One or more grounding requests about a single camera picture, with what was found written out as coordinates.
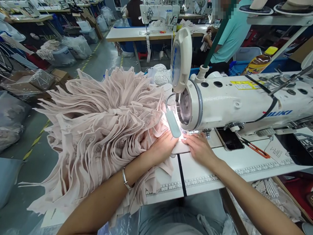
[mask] green pole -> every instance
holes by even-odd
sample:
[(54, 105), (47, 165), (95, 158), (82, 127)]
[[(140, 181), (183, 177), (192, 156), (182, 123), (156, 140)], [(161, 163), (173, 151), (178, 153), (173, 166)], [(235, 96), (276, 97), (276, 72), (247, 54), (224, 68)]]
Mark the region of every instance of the green pole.
[(230, 3), (230, 6), (228, 7), (227, 9), (227, 12), (226, 12), (226, 18), (223, 19), (222, 23), (221, 23), (221, 26), (219, 27), (219, 30), (214, 38), (214, 41), (213, 41), (213, 44), (212, 44), (212, 47), (210, 48), (210, 51), (209, 51), (209, 54), (205, 60), (205, 63), (203, 65), (204, 68), (207, 68), (210, 61), (211, 61), (211, 58), (214, 54), (214, 51), (215, 51), (215, 48), (217, 47), (217, 44), (219, 42), (219, 40), (221, 39), (222, 37), (222, 34), (224, 32), (224, 29), (226, 28), (226, 25), (228, 23), (228, 20), (230, 19), (231, 17), (231, 14), (232, 12), (234, 11), (234, 8), (235, 8), (235, 5), (237, 4), (237, 0), (231, 0), (231, 3)]

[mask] yellow sticker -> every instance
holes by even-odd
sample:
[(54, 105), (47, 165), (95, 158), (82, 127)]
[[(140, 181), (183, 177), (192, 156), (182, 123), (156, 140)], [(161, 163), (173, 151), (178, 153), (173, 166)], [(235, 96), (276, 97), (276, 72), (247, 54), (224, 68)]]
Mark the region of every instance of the yellow sticker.
[(231, 81), (232, 84), (234, 84), (238, 90), (254, 90), (254, 89), (260, 89), (260, 86), (255, 84), (253, 81)]

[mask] pile of pink fabric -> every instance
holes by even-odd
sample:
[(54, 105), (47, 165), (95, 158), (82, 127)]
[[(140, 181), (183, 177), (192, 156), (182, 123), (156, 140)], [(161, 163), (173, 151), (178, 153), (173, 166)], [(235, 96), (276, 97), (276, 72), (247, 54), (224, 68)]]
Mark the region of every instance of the pile of pink fabric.
[[(45, 114), (53, 123), (46, 128), (48, 143), (59, 154), (51, 174), (41, 183), (45, 194), (28, 208), (44, 214), (58, 208), (70, 214), (74, 208), (102, 182), (145, 152), (166, 130), (162, 116), (164, 90), (150, 84), (144, 73), (133, 68), (115, 68), (105, 80), (98, 82), (78, 70), (79, 79), (66, 83), (68, 92), (48, 91), (54, 103), (41, 100)], [(171, 161), (159, 166), (172, 174)], [(152, 168), (129, 191), (111, 219), (135, 213), (146, 202), (146, 190), (160, 189)]]

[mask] bangle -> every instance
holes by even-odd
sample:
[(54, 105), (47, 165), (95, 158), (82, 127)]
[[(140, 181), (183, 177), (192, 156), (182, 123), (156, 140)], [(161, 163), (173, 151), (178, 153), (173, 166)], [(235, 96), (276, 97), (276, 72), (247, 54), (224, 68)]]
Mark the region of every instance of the bangle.
[(128, 190), (131, 190), (131, 187), (128, 185), (128, 183), (127, 183), (127, 180), (126, 180), (126, 176), (125, 176), (125, 168), (123, 167), (122, 168), (122, 174), (123, 174), (123, 180), (124, 180), (124, 184), (125, 184), (125, 186), (126, 186), (126, 188), (128, 189)]

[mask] scissors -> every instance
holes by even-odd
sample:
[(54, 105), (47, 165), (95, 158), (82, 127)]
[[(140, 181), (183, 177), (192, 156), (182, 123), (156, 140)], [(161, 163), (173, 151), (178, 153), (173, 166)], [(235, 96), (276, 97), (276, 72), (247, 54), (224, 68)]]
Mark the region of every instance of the scissors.
[(269, 159), (271, 158), (270, 155), (268, 155), (266, 152), (264, 152), (262, 149), (259, 149), (258, 147), (256, 147), (254, 144), (252, 144), (250, 141), (247, 141), (246, 139), (240, 137), (239, 138), (241, 140), (241, 142), (245, 145), (247, 145), (249, 148), (253, 149), (254, 151), (256, 151), (259, 155), (261, 155), (262, 157)]

